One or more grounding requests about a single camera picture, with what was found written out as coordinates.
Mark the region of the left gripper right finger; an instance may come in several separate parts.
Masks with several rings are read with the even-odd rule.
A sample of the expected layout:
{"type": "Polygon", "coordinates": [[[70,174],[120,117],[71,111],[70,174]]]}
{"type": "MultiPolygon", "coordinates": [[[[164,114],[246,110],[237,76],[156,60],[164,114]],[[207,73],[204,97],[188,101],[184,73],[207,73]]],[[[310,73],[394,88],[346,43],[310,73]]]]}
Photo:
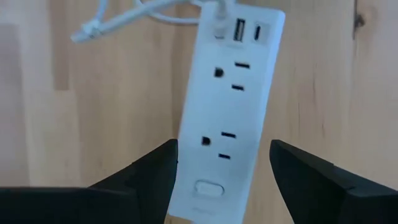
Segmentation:
{"type": "Polygon", "coordinates": [[[278,139],[269,159],[294,224],[398,224],[398,190],[278,139]]]}

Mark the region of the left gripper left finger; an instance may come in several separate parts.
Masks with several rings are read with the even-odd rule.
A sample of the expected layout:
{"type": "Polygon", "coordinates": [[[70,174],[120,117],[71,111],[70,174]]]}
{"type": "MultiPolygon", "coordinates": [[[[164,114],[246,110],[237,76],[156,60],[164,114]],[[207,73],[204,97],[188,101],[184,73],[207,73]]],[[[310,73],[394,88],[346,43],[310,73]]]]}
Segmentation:
{"type": "Polygon", "coordinates": [[[164,224],[178,141],[89,187],[0,187],[0,224],[164,224]]]}

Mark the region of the white power strip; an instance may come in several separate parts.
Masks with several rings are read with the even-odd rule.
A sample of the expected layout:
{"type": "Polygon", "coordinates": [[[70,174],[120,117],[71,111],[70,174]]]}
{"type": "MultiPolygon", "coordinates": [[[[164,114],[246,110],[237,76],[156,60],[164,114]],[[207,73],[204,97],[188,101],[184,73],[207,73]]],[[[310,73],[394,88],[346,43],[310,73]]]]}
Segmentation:
{"type": "Polygon", "coordinates": [[[217,39],[215,12],[215,2],[201,10],[169,213],[194,224],[242,224],[285,13],[235,4],[217,39]]]}

